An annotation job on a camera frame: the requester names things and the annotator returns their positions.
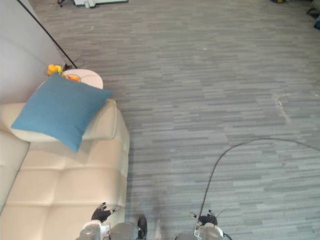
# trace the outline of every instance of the wall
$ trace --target wall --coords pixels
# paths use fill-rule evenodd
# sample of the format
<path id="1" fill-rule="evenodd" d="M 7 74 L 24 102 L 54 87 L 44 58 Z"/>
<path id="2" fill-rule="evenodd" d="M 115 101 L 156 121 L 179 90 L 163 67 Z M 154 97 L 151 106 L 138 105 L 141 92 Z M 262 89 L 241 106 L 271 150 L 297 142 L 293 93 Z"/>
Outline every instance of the wall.
<path id="1" fill-rule="evenodd" d="M 64 61 L 48 35 L 16 0 L 0 0 L 0 103 L 25 102 L 53 63 Z"/>

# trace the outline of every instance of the sofa cushion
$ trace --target sofa cushion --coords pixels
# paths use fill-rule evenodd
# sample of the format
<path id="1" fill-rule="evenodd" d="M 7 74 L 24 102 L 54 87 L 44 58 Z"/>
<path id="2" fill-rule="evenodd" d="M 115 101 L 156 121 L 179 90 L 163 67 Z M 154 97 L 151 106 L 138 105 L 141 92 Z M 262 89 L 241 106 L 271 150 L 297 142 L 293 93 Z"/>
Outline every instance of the sofa cushion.
<path id="1" fill-rule="evenodd" d="M 77 152 L 92 118 L 112 95 L 52 74 L 29 98 L 12 128 L 52 136 Z"/>
<path id="2" fill-rule="evenodd" d="M 0 130 L 0 212 L 15 181 L 29 143 Z"/>
<path id="3" fill-rule="evenodd" d="M 86 140 L 78 152 L 59 141 L 31 143 L 1 214 L 0 238 L 76 239 L 102 202 L 122 207 L 108 218 L 112 226 L 123 221 L 128 149 L 120 139 Z"/>
<path id="4" fill-rule="evenodd" d="M 56 138 L 40 132 L 11 128 L 11 125 L 19 116 L 24 105 L 25 103 L 0 105 L 1 129 L 27 142 L 56 142 Z M 112 139 L 115 136 L 117 118 L 116 102 L 113 99 L 108 99 L 91 120 L 82 139 Z"/>

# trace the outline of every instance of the white table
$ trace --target white table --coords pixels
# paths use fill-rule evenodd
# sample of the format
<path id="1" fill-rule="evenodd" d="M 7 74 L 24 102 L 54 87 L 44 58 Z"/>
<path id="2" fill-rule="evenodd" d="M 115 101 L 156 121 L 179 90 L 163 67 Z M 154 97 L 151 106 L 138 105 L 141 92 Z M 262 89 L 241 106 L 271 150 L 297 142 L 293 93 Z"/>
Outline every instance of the white table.
<path id="1" fill-rule="evenodd" d="M 81 83 L 88 84 L 98 89 L 104 88 L 104 82 L 102 81 L 102 78 L 94 71 L 87 70 L 87 69 L 70 69 L 70 70 L 64 71 L 63 74 L 78 75 L 80 77 Z"/>

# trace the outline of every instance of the black cable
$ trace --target black cable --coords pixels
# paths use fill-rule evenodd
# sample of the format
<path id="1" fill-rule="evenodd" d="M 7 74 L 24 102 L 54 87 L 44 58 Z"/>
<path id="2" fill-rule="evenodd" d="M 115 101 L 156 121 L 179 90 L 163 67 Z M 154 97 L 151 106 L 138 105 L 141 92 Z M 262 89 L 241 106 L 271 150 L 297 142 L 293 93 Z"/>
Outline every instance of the black cable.
<path id="1" fill-rule="evenodd" d="M 67 59 L 72 63 L 72 65 L 77 69 L 75 63 L 70 59 L 70 57 L 65 53 L 65 51 L 60 47 L 60 45 L 56 42 L 56 40 L 50 35 L 50 33 L 45 29 L 45 27 L 38 21 L 38 19 L 30 12 L 30 10 L 20 1 L 16 0 L 27 12 L 30 16 L 39 24 L 39 26 L 45 31 L 45 33 L 51 38 L 51 40 L 55 43 L 55 45 L 63 52 Z"/>
<path id="2" fill-rule="evenodd" d="M 299 142 L 299 141 L 296 141 L 296 140 L 290 140 L 290 139 L 282 139 L 282 138 L 277 138 L 277 137 L 261 137 L 261 138 L 255 138 L 255 139 L 252 139 L 252 140 L 249 140 L 249 141 L 244 141 L 244 142 L 241 142 L 241 143 L 238 143 L 236 145 L 233 145 L 232 147 L 228 148 L 227 150 L 225 150 L 220 156 L 219 158 L 217 159 L 217 161 L 215 162 L 214 166 L 213 166 L 213 169 L 212 169 L 212 172 L 210 174 L 210 178 L 209 178 L 209 181 L 208 181 L 208 184 L 206 186 L 206 189 L 205 189 L 205 194 L 204 194 L 204 198 L 203 198 L 203 201 L 202 201 L 202 204 L 201 204 L 201 209 L 200 209 L 200 214 L 198 215 L 198 221 L 199 221 L 199 217 L 201 216 L 202 214 L 202 211 L 204 209 L 204 205 L 205 205 L 205 201 L 206 201 L 206 198 L 207 198 L 207 193 L 208 193 L 208 190 L 209 190 L 209 186 L 210 186 L 210 183 L 211 183 L 211 179 L 214 175 L 214 172 L 216 170 L 216 167 L 218 165 L 218 163 L 220 162 L 220 160 L 223 158 L 224 155 L 226 155 L 227 152 L 229 152 L 230 150 L 236 148 L 236 147 L 239 147 L 239 146 L 242 146 L 242 145 L 245 145 L 245 144 L 249 144 L 249 143 L 252 143 L 254 141 L 260 141 L 260 140 L 275 140 L 275 141 L 283 141 L 283 142 L 291 142 L 291 143 L 295 143 L 295 144 L 298 144 L 298 145 L 302 145 L 302 146 L 305 146 L 307 148 L 310 148 L 310 149 L 314 149 L 316 151 L 319 151 L 320 152 L 320 148 L 317 148 L 317 147 L 314 147 L 314 146 L 311 146 L 311 145 L 308 145 L 308 144 L 305 144 L 305 143 L 302 143 L 302 142 Z"/>
<path id="3" fill-rule="evenodd" d="M 228 234 L 226 234 L 225 232 L 223 233 L 223 237 L 226 237 L 227 239 L 232 240 L 232 238 Z"/>

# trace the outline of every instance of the furniture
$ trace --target furniture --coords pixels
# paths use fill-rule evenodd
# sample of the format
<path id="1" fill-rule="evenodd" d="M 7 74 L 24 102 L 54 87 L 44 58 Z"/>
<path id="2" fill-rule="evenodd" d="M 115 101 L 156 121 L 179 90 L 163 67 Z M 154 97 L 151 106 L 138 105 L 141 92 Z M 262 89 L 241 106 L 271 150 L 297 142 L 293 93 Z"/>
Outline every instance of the furniture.
<path id="1" fill-rule="evenodd" d="M 80 77 L 80 82 L 88 84 L 98 89 L 104 88 L 104 82 L 102 78 L 94 71 L 87 69 L 70 69 L 63 72 L 65 75 L 75 74 Z"/>
<path id="2" fill-rule="evenodd" d="M 42 133 L 12 129 L 24 103 L 0 105 L 0 239 L 74 240 L 106 202 L 124 221 L 129 134 L 108 99 L 78 152 Z"/>
<path id="3" fill-rule="evenodd" d="M 313 0 L 311 8 L 306 12 L 306 14 L 309 14 L 312 10 L 316 10 L 318 13 L 320 13 L 320 0 Z"/>
<path id="4" fill-rule="evenodd" d="M 127 3 L 129 0 L 74 0 L 75 5 L 84 5 L 86 8 L 94 8 L 96 4 Z"/>

